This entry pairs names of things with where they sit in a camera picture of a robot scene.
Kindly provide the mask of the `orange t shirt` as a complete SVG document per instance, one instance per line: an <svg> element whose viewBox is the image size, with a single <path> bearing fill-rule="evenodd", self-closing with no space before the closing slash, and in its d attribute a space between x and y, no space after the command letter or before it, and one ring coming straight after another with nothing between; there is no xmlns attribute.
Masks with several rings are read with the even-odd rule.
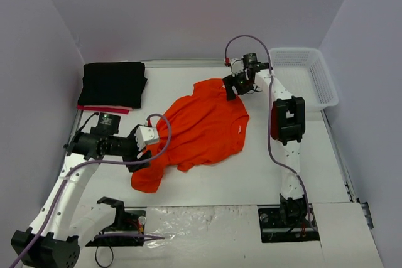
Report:
<svg viewBox="0 0 402 268"><path fill-rule="evenodd" d="M228 101L219 78L197 82L192 95L177 99L158 121L160 140L148 146L160 156L131 176L133 189L154 193L165 168L187 172L194 166L217 164L243 150L249 114L239 97Z"/></svg>

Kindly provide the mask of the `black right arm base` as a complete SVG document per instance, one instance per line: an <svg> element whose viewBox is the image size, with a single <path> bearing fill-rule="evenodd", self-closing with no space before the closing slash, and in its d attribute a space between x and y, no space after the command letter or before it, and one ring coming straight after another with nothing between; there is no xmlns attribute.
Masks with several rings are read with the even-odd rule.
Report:
<svg viewBox="0 0 402 268"><path fill-rule="evenodd" d="M259 206L258 218L261 242L264 244L319 242L320 234L313 216L296 216L296 220L286 224L280 215L279 206Z"/></svg>

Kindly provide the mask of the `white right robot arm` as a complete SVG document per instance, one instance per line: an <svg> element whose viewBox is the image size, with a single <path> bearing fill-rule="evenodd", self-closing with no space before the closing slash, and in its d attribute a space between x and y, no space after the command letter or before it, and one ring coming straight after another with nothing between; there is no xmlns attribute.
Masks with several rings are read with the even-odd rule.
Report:
<svg viewBox="0 0 402 268"><path fill-rule="evenodd" d="M306 129L303 97L289 92L272 71L269 63L258 61L255 53L241 59L224 60L231 74L223 83L227 100L257 88L268 97L268 152L281 168L280 222L292 226L307 212L304 185L300 180L300 149Z"/></svg>

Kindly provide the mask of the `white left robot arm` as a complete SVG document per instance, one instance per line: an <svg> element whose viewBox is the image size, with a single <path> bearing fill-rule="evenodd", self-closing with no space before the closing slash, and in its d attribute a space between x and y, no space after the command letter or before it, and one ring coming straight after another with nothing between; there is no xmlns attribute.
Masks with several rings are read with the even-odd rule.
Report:
<svg viewBox="0 0 402 268"><path fill-rule="evenodd" d="M57 181L39 214L25 231L15 231L11 246L16 267L75 267L83 248L109 237L145 240L140 232L123 231L126 211L121 200L102 197L88 214L72 218L91 177L102 164L125 166L130 172L147 168L161 154L147 147L159 141L151 119L136 125L128 136L119 137L121 118L101 112L89 132L79 128L64 146L66 156Z"/></svg>

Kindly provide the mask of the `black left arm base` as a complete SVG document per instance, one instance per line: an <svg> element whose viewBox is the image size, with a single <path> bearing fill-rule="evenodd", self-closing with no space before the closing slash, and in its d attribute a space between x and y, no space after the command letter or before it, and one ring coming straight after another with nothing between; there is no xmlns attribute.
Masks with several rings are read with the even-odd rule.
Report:
<svg viewBox="0 0 402 268"><path fill-rule="evenodd" d="M125 214L119 225L104 228L103 233L139 232L144 233L146 223L145 208L125 209ZM106 237L90 241L87 247L142 247L144 239L134 237Z"/></svg>

